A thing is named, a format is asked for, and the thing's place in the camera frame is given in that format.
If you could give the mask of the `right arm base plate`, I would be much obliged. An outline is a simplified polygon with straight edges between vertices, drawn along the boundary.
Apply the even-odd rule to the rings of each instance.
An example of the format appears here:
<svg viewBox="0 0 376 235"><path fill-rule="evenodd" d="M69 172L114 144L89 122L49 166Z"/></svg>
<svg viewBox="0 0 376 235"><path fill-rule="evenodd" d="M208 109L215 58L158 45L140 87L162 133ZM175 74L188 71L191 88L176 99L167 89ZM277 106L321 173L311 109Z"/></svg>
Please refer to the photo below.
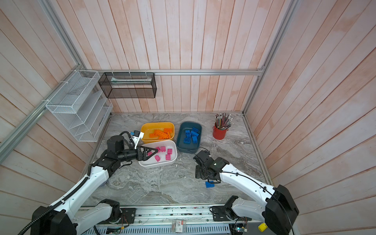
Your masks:
<svg viewBox="0 0 376 235"><path fill-rule="evenodd" d="M214 221L236 221L237 219L249 219L248 217L240 217L235 214L235 212L227 206L212 206L209 208L209 211L212 214L212 218Z"/></svg>

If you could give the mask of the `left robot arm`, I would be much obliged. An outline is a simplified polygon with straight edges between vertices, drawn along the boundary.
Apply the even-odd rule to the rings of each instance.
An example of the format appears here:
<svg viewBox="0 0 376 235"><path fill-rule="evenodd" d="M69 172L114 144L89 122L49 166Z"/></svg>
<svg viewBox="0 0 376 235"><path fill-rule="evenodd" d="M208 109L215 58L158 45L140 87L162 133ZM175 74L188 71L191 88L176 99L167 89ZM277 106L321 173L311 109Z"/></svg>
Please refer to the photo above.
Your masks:
<svg viewBox="0 0 376 235"><path fill-rule="evenodd" d="M30 231L32 235L79 235L103 221L123 221L124 215L119 202L111 199L100 201L81 216L76 216L76 213L117 169L131 165L133 160L147 161L158 153L155 148L138 145L142 136L140 131L123 131L108 139L107 149L89 165L84 177L60 199L47 207L40 206L36 209L31 222L19 233L23 235Z"/></svg>

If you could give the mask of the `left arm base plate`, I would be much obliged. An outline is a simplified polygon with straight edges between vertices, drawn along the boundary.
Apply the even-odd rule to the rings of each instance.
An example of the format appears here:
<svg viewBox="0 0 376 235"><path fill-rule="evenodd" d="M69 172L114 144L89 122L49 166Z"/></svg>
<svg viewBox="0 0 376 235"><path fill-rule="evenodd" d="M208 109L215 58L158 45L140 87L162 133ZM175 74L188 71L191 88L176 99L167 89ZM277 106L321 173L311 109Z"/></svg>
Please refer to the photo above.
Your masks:
<svg viewBox="0 0 376 235"><path fill-rule="evenodd" d="M111 223L130 225L135 221L136 208L116 208L113 209Z"/></svg>

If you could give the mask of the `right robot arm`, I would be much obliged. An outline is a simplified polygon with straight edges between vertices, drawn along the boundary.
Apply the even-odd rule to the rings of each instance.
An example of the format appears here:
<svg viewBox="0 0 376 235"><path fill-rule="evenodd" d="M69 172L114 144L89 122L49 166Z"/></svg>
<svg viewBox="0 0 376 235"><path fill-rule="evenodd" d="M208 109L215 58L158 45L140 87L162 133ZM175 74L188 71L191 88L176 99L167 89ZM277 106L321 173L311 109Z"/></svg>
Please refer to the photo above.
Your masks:
<svg viewBox="0 0 376 235"><path fill-rule="evenodd" d="M233 195L223 206L211 207L214 221L249 218L264 223L276 235L291 233L299 210L286 187L262 183L225 159L213 159L208 151L200 151L193 159L197 164L197 179L205 180L211 185L227 183L251 197L248 201Z"/></svg>

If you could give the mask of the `orange lego brick hollow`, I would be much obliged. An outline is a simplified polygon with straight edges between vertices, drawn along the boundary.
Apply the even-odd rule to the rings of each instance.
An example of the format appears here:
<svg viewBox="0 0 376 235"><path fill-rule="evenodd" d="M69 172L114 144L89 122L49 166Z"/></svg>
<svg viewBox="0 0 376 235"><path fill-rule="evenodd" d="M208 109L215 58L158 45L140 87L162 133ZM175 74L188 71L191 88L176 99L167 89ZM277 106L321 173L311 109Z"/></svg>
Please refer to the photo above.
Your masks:
<svg viewBox="0 0 376 235"><path fill-rule="evenodd" d="M157 137L158 137L158 135L157 135L157 134L155 134L155 133L150 133L150 134L149 134L149 137L150 137L150 138L157 138Z"/></svg>

